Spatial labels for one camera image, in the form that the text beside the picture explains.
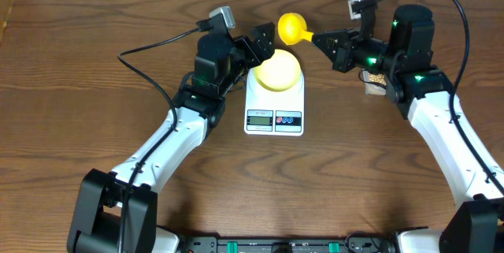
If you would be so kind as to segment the yellow measuring scoop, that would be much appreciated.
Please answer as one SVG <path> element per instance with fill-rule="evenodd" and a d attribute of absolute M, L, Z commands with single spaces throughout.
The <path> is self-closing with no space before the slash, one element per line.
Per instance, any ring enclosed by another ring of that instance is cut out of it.
<path fill-rule="evenodd" d="M 295 45 L 303 40 L 312 41 L 313 33 L 307 30 L 307 23 L 298 13 L 285 13 L 278 21 L 278 33 L 286 45 Z"/>

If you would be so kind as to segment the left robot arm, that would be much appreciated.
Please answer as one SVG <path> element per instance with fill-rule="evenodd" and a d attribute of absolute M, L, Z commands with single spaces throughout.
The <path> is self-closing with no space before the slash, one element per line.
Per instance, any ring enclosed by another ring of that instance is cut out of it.
<path fill-rule="evenodd" d="M 231 37 L 225 24 L 202 20 L 193 71 L 187 73 L 159 129 L 108 173 L 82 180 L 67 239 L 69 252 L 175 252 L 180 238 L 157 225 L 158 195 L 178 166 L 215 128 L 226 94 L 272 57 L 275 25 Z"/>

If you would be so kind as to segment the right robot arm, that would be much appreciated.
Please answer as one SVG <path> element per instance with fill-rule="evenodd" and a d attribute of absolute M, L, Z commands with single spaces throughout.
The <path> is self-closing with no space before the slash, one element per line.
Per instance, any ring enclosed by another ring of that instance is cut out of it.
<path fill-rule="evenodd" d="M 385 77 L 387 97 L 421 134 L 445 176 L 457 207 L 443 230 L 416 228 L 395 234 L 398 252 L 497 252 L 503 248 L 503 170 L 461 109 L 454 85 L 431 63 L 435 25 L 420 5 L 395 10 L 388 42 L 373 38 L 376 7 L 353 2 L 359 28 L 316 33 L 312 43 L 335 71 L 361 68 Z"/>

